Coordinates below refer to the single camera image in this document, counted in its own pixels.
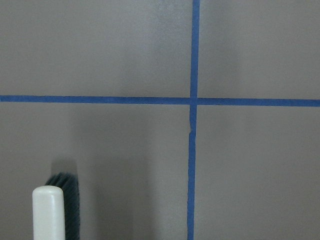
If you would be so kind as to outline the beige hand brush black bristles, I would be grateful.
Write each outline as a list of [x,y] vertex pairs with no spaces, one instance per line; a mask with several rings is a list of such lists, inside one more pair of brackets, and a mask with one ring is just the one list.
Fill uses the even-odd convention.
[[75,174],[59,172],[32,192],[34,240],[80,239],[80,191]]

